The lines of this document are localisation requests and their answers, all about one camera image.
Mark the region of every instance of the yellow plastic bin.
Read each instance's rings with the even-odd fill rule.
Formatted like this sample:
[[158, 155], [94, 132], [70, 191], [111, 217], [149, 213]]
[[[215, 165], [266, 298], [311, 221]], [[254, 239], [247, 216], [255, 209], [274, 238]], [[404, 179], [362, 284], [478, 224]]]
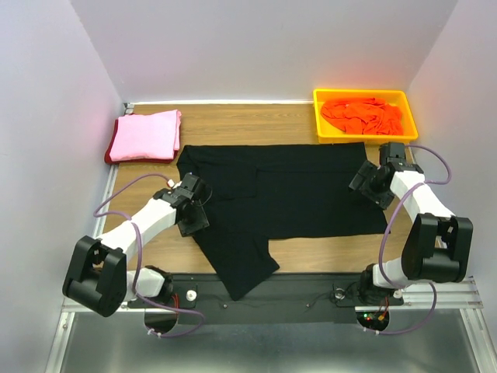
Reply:
[[[344, 131], [333, 127], [321, 115], [323, 104], [329, 99], [347, 99], [353, 97], [385, 99], [392, 106], [398, 106], [402, 112], [402, 126], [404, 134], [378, 135], [378, 134], [346, 134]], [[414, 124], [414, 118], [409, 109], [407, 97], [402, 91], [382, 89], [315, 89], [314, 110], [316, 114], [316, 125], [318, 126], [318, 140], [320, 144], [339, 144], [344, 142], [365, 142], [366, 144], [384, 144], [389, 141], [403, 142], [408, 144], [418, 138], [418, 130]]]

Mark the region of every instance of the wooden table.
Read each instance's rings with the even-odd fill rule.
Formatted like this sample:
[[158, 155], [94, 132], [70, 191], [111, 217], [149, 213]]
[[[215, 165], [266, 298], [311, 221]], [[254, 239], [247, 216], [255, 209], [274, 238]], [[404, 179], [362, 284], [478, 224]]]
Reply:
[[[136, 114], [151, 114], [180, 109], [182, 145], [271, 145], [317, 144], [312, 105], [139, 105]], [[367, 156], [377, 163], [378, 147], [367, 147]], [[176, 162], [171, 165], [140, 163], [119, 166], [114, 190], [145, 173], [159, 172], [179, 180]], [[110, 210], [134, 214], [164, 187], [163, 180], [151, 177], [135, 184], [115, 198]], [[385, 211], [390, 218], [393, 207]], [[121, 218], [109, 216], [104, 232], [115, 228]], [[402, 210], [388, 239], [385, 259], [400, 255], [411, 229], [411, 221]], [[279, 272], [360, 272], [377, 263], [382, 235], [357, 235], [322, 239], [284, 239], [269, 241], [271, 256], [280, 265]], [[143, 265], [152, 264], [173, 273], [212, 273], [214, 269], [192, 238], [183, 238], [177, 228], [157, 235], [144, 250]], [[136, 261], [130, 262], [130, 268]]]

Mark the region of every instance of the black t-shirt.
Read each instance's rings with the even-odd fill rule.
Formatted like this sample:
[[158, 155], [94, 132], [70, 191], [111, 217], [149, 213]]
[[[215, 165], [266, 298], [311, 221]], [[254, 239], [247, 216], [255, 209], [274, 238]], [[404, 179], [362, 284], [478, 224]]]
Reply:
[[366, 158], [362, 143], [184, 148], [180, 176], [212, 188], [194, 239], [234, 300], [280, 268], [269, 239], [384, 232], [383, 211], [348, 191]]

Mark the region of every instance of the folded cloth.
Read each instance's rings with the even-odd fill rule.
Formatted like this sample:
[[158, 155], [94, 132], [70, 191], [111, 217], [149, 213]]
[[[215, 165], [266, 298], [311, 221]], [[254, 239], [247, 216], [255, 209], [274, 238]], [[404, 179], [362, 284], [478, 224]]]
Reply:
[[105, 161], [171, 162], [179, 150], [180, 118], [179, 110], [119, 117]]
[[404, 134], [402, 112], [384, 99], [330, 99], [321, 115], [346, 134]]

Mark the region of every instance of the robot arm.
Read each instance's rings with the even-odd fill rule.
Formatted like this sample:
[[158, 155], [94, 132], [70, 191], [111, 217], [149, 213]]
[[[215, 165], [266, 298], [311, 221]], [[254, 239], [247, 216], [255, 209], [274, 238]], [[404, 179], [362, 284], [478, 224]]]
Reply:
[[[209, 225], [201, 205], [205, 183], [187, 174], [179, 186], [154, 194], [130, 221], [125, 221], [96, 239], [85, 236], [75, 246], [64, 281], [63, 293], [103, 316], [112, 315], [121, 302], [134, 297], [135, 271], [126, 271], [127, 263], [137, 254], [138, 226], [142, 246], [158, 233], [178, 225], [183, 236]], [[167, 291], [171, 277], [155, 267], [145, 267], [137, 280], [137, 290], [146, 297]]]
[[[349, 188], [385, 209], [394, 197], [402, 199], [425, 176], [418, 165], [409, 164], [405, 146], [388, 143], [380, 148], [380, 167], [366, 161]], [[384, 272], [399, 287], [419, 281], [459, 282], [464, 279], [473, 225], [446, 208], [428, 185], [407, 197], [404, 207], [413, 222], [401, 257], [384, 263]], [[444, 247], [436, 247], [441, 239]], [[379, 264], [363, 272], [360, 293], [368, 298], [393, 286], [384, 278]]]

